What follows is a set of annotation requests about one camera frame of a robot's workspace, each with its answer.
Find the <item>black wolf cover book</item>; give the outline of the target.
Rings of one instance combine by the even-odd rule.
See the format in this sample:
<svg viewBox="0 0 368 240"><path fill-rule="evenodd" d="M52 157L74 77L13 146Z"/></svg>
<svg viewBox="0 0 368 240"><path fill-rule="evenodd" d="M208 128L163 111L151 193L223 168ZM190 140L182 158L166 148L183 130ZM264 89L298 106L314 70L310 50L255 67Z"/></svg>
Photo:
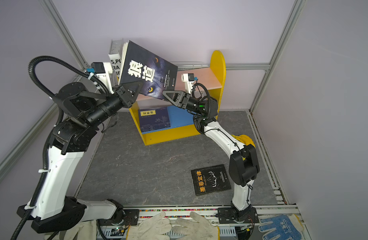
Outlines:
<svg viewBox="0 0 368 240"><path fill-rule="evenodd" d="M123 44L120 84L142 81L141 94L165 100L163 91L175 89L177 72L178 66L138 44L132 41Z"/></svg>

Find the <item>blue book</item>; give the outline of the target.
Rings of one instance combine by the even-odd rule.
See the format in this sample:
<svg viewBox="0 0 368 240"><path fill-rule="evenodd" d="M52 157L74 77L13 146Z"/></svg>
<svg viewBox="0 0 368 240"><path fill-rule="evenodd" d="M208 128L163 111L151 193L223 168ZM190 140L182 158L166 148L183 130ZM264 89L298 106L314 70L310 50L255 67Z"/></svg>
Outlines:
<svg viewBox="0 0 368 240"><path fill-rule="evenodd" d="M167 107L139 110L138 114L142 133L171 127Z"/></svg>

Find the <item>white book black lettering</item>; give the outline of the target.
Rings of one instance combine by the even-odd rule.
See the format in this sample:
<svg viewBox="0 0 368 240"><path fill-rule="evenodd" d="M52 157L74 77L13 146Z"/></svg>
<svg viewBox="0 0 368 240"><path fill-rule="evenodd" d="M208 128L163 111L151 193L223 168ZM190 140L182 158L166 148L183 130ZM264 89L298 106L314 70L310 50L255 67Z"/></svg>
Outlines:
<svg viewBox="0 0 368 240"><path fill-rule="evenodd" d="M109 58L113 68L113 73L116 75L117 78L117 85L119 84L119 78L121 74L121 63L122 63L122 48L125 44L124 39L121 40L112 40L109 50Z"/></svg>

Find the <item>black book yellow title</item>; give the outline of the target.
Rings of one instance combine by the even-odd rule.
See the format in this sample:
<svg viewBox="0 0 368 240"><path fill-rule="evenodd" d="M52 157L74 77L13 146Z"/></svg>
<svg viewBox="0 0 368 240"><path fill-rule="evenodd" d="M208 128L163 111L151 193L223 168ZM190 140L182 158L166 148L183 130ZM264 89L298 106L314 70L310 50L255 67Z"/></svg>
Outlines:
<svg viewBox="0 0 368 240"><path fill-rule="evenodd" d="M191 175L196 196L232 189L225 165L191 170Z"/></svg>

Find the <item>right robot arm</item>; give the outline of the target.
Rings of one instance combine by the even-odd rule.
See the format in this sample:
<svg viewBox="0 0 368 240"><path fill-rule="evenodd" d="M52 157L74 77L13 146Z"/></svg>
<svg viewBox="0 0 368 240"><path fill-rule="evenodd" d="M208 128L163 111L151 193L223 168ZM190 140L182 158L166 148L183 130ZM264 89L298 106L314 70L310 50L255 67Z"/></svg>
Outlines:
<svg viewBox="0 0 368 240"><path fill-rule="evenodd" d="M233 182L232 208L242 213L251 207L253 183L260 172L254 143L243 143L229 134L216 120L218 101L205 90L206 96L198 99L184 91L163 91L163 96L174 106L194 115L197 131L213 140L230 158L229 175Z"/></svg>

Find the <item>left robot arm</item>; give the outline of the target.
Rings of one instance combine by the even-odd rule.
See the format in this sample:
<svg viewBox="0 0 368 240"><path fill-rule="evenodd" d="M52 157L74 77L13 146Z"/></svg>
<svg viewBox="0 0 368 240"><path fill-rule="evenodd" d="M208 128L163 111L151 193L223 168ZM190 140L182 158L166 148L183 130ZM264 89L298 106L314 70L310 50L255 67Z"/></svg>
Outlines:
<svg viewBox="0 0 368 240"><path fill-rule="evenodd" d="M67 84L58 93L53 93L36 75L37 65L45 61L58 63L92 81L98 87L98 93L89 92L81 82ZM18 238L27 221L32 222L37 233L53 235L87 221L108 220L114 225L122 224L126 215L117 201L83 201L67 196L66 192L99 126L120 109L131 108L143 82L120 84L110 91L95 73L80 71L52 56L32 59L28 73L34 84L57 104L59 114L43 147L40 179L34 194L17 210L21 220L12 239Z"/></svg>

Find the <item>yellow bookshelf pink blue shelves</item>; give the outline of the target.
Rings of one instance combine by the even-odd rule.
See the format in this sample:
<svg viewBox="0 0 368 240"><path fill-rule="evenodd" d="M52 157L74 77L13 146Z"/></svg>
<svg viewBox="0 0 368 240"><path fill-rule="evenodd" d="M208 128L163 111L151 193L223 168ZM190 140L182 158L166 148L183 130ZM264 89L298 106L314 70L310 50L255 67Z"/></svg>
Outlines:
<svg viewBox="0 0 368 240"><path fill-rule="evenodd" d="M209 68L179 71L177 73L176 90L185 89L184 83L181 81L181 75L186 73L195 74L195 77L199 79L199 83L205 85L210 95L217 99L218 106L221 105L227 76L226 61L221 51L216 50L213 52ZM140 130L139 110L155 109L161 107L163 103L167 104L168 102L139 95L137 102L129 109L141 139L146 146L199 134L194 126L193 116L187 111L172 105L167 106L171 124L170 128L143 133Z"/></svg>

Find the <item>yellow toy banana bunch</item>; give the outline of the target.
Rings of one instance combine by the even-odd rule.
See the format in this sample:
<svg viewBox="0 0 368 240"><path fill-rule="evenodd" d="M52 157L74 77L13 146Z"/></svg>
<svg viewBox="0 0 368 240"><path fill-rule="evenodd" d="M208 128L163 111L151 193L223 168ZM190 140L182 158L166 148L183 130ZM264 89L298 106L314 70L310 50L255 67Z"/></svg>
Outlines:
<svg viewBox="0 0 368 240"><path fill-rule="evenodd" d="M254 147L255 146L255 143L254 141L247 135L240 135L240 136L235 136L235 135L232 135L237 141L243 143L244 145L248 146L248 145L252 145Z"/></svg>

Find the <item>white work glove centre-left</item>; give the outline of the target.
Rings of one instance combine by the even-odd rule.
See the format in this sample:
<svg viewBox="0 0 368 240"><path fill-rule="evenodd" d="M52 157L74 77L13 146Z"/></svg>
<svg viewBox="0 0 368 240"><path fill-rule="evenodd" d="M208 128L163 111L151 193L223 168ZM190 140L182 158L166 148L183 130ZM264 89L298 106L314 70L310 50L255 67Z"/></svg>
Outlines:
<svg viewBox="0 0 368 240"><path fill-rule="evenodd" d="M170 220L161 212L138 226L130 227L127 231L127 240L170 240L166 234L172 229Z"/></svg>

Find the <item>white work glove centre-right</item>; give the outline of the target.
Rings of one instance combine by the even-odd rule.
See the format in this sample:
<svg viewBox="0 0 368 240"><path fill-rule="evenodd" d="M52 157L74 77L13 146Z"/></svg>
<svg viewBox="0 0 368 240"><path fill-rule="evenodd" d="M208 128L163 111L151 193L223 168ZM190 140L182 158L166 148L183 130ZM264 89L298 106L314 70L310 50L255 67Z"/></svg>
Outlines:
<svg viewBox="0 0 368 240"><path fill-rule="evenodd" d="M178 218L176 225L172 227L173 232L182 235L179 240L219 240L219 227L211 225L205 217L190 212L192 220Z"/></svg>

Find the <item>blue dotted work glove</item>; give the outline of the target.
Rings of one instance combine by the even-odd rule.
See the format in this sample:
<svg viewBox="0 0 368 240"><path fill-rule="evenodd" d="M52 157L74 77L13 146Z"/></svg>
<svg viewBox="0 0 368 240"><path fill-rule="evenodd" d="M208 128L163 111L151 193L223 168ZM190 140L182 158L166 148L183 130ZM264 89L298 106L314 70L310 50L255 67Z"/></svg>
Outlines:
<svg viewBox="0 0 368 240"><path fill-rule="evenodd" d="M296 215L261 218L259 231L263 240L304 240L304 227Z"/></svg>

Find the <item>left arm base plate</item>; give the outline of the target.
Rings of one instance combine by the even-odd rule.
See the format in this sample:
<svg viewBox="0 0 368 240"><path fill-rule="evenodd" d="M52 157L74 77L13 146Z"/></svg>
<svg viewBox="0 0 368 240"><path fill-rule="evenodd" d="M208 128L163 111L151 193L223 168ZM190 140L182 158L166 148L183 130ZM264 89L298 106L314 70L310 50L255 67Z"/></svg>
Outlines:
<svg viewBox="0 0 368 240"><path fill-rule="evenodd" d="M139 219L139 213L139 209L116 210L114 215L110 219L104 220L104 223L108 226L135 226L137 225Z"/></svg>

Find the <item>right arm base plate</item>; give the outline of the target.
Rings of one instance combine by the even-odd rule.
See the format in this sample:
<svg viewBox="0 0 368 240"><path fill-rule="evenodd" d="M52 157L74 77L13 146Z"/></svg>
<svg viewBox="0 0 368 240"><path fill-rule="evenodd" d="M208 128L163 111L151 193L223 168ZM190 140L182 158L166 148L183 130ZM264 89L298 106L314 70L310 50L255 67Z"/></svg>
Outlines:
<svg viewBox="0 0 368 240"><path fill-rule="evenodd" d="M236 208L218 208L216 217L220 224L256 224L259 218L256 208L249 206L245 210L239 211Z"/></svg>

